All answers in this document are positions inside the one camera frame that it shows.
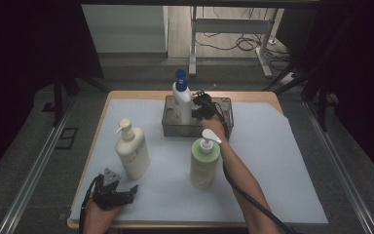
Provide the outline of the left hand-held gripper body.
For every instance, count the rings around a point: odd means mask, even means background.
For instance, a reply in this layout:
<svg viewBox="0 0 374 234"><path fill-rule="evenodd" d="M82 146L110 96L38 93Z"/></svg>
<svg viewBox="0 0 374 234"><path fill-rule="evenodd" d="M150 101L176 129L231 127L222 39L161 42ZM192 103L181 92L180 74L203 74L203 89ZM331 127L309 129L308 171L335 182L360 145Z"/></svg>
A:
<svg viewBox="0 0 374 234"><path fill-rule="evenodd" d="M102 210L112 210L115 207L123 206L126 203L126 195L117 192L121 177L106 168L103 175L99 175L93 191L93 201Z"/></svg>

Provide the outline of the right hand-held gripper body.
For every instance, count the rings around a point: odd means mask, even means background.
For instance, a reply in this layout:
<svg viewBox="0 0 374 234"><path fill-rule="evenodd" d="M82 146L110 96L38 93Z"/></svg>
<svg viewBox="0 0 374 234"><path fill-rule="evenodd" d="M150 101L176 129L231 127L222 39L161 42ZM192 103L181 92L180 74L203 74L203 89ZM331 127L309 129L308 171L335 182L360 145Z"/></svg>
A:
<svg viewBox="0 0 374 234"><path fill-rule="evenodd" d="M204 102L198 107L203 111L204 118L203 119L210 119L213 115L216 115L220 120L223 119L223 113L219 112L216 105L217 102L212 101L212 97L206 93L205 89L199 89L194 93L194 96L204 96Z"/></svg>

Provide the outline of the white bottle with blue pump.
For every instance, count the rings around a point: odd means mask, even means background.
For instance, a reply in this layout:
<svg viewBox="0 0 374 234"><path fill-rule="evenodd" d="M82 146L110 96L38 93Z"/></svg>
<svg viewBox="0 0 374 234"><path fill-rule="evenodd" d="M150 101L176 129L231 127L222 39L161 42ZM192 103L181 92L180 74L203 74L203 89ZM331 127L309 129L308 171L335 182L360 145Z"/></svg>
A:
<svg viewBox="0 0 374 234"><path fill-rule="evenodd" d="M187 73L183 69L175 71L172 96L179 124L189 125L192 121L192 99L190 89L188 88Z"/></svg>

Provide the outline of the cream pump bottle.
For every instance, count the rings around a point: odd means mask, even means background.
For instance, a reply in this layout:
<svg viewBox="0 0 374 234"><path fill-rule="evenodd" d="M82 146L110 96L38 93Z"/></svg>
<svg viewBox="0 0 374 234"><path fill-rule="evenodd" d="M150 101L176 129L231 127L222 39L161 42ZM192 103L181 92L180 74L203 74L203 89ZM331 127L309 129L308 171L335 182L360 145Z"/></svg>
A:
<svg viewBox="0 0 374 234"><path fill-rule="evenodd" d="M121 134L115 150L126 171L127 177L132 180L140 179L150 165L150 157L143 130L131 125L131 120L124 118L119 122L116 131Z"/></svg>

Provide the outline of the green pump bottle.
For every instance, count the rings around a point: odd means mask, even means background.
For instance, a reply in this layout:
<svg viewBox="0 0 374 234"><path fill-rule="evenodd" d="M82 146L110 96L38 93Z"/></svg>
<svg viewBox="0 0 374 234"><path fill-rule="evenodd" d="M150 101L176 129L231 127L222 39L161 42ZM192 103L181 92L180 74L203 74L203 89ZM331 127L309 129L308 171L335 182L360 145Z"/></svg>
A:
<svg viewBox="0 0 374 234"><path fill-rule="evenodd" d="M190 181L198 188L211 186L221 154L220 138L211 129L204 129L202 137L191 147Z"/></svg>

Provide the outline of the person's right hand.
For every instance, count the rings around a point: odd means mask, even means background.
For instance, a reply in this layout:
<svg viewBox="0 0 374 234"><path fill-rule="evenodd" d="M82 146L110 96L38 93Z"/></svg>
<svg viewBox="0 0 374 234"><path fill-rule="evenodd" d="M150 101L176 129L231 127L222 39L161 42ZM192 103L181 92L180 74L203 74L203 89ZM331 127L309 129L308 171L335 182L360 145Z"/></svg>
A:
<svg viewBox="0 0 374 234"><path fill-rule="evenodd" d="M220 119L216 115L213 115L210 119L202 119L201 125L204 129L212 130L222 142L228 141L226 138L225 129Z"/></svg>

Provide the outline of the person's left hand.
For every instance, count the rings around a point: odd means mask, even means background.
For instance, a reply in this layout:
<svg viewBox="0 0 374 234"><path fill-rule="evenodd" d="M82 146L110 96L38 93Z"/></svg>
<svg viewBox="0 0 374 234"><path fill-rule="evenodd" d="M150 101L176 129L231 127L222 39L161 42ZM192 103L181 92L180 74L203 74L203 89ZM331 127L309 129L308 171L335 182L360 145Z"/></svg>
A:
<svg viewBox="0 0 374 234"><path fill-rule="evenodd" d="M83 234L105 234L122 209L122 207L115 207L105 211L90 200L86 205Z"/></svg>

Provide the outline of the white foam mat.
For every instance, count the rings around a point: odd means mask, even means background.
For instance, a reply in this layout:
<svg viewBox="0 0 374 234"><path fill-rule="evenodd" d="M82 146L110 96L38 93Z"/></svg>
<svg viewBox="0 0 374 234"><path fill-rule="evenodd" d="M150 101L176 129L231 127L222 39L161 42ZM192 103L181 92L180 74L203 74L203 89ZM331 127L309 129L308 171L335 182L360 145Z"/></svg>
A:
<svg viewBox="0 0 374 234"><path fill-rule="evenodd" d="M150 166L137 181L123 176L119 188L138 188L132 204L118 216L125 222L241 223L243 215L223 171L218 169L208 188L190 182L192 139L165 136L161 100L112 99L95 139L71 219L80 216L81 204L92 180L105 169L123 175L115 151L118 124L129 118L146 137ZM265 102L236 102L230 143L259 181L274 215L288 224L325 224L327 218L289 121Z"/></svg>

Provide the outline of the white power strip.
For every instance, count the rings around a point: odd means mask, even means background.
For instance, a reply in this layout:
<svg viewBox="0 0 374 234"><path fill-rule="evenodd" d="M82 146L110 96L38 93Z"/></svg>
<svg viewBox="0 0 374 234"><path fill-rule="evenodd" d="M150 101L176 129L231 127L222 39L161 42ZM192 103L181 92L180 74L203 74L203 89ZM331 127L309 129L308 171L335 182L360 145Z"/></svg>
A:
<svg viewBox="0 0 374 234"><path fill-rule="evenodd" d="M293 81L295 78L297 78L298 75L294 72L289 72L287 75L284 76L284 78L280 81L283 85L286 85Z"/></svg>

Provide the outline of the white cabinet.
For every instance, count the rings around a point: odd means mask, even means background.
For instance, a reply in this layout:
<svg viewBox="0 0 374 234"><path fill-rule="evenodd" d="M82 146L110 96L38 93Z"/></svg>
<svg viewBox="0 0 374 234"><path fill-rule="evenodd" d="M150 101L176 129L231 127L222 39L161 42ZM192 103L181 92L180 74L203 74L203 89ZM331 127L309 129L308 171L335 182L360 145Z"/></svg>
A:
<svg viewBox="0 0 374 234"><path fill-rule="evenodd" d="M83 5L98 53L166 53L168 7Z"/></svg>

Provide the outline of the black stand legs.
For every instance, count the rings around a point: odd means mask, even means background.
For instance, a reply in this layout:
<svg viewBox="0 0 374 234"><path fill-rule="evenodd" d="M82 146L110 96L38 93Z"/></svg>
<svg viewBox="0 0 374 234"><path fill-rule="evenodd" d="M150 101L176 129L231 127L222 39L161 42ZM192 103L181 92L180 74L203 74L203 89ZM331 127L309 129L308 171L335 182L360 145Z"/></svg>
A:
<svg viewBox="0 0 374 234"><path fill-rule="evenodd" d="M280 95L297 85L300 85L304 82L307 82L307 85L303 89L301 93L302 100L311 101L314 95L318 95L318 112L317 112L317 121L320 128L323 131L327 131L326 123L325 123L325 114L327 108L327 87L326 81L324 77L320 74L322 69L317 66L308 70L300 75L297 75L291 81L286 83L285 85L281 85L279 88L273 90L273 93L276 95Z"/></svg>
<svg viewBox="0 0 374 234"><path fill-rule="evenodd" d="M55 114L55 120L53 122L54 127L60 124L61 118L65 113L63 107L63 92L66 92L70 97L79 95L80 88L77 79L85 81L103 93L108 94L110 92L109 88L97 82L93 77L78 72L77 70L72 69L70 71L56 72L53 77L54 101L47 102L42 109L43 112L53 112Z"/></svg>

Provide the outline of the dark curtain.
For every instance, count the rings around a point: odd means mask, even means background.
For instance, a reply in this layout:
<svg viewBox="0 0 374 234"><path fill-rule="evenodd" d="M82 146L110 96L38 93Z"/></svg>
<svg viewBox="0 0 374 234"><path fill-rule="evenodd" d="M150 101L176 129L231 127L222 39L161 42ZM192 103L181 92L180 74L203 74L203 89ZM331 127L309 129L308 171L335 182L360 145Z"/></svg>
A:
<svg viewBox="0 0 374 234"><path fill-rule="evenodd" d="M286 9L277 38L302 67L314 67L324 57L343 19L353 15L322 71L326 90L338 99L336 115L374 163L374 0L354 0L342 10Z"/></svg>
<svg viewBox="0 0 374 234"><path fill-rule="evenodd" d="M59 80L103 76L83 0L0 0L0 160L33 106Z"/></svg>

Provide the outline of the aluminium floor rail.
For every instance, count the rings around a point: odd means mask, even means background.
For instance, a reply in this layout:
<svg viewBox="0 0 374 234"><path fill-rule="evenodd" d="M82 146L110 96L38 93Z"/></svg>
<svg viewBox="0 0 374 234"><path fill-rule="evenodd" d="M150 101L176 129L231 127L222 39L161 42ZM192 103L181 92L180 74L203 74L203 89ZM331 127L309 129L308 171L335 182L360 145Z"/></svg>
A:
<svg viewBox="0 0 374 234"><path fill-rule="evenodd" d="M30 198L37 186L37 183L43 171L45 170L49 159L51 158L58 138L60 137L60 134L71 115L74 103L74 97L69 97L66 100L65 107L63 108L63 114L61 115L60 120L55 127L52 127L44 146L41 148L12 205L9 207L0 224L0 234L14 234L19 221L30 201Z"/></svg>
<svg viewBox="0 0 374 234"><path fill-rule="evenodd" d="M340 158L339 153L336 150L330 136L328 133L320 126L318 122L318 114L315 111L315 107L310 102L304 102L310 120L314 126L315 131L317 132L318 138L322 142L322 145L325 149L326 154L329 157L329 161L337 175L344 192L349 199L356 217L358 218L359 223L362 226L365 234L374 234L374 218L372 213L369 211L367 205L365 204L362 196L359 194L356 189L353 180L351 179L345 165Z"/></svg>

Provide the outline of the white metal stand frame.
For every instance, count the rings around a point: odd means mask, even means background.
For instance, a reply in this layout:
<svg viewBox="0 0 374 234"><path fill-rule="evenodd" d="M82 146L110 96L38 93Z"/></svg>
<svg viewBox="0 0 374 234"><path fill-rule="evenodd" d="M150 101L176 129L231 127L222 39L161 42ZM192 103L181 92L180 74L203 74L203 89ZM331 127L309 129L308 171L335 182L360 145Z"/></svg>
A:
<svg viewBox="0 0 374 234"><path fill-rule="evenodd" d="M228 34L256 34L261 35L261 45L255 49L255 53L267 78L272 78L273 73L266 62L265 53L267 44L275 25L278 9L274 9L267 19L220 19L220 18L198 18L197 7L192 7L191 14L191 44L189 49L190 76L197 73L196 35L198 33L228 33Z"/></svg>

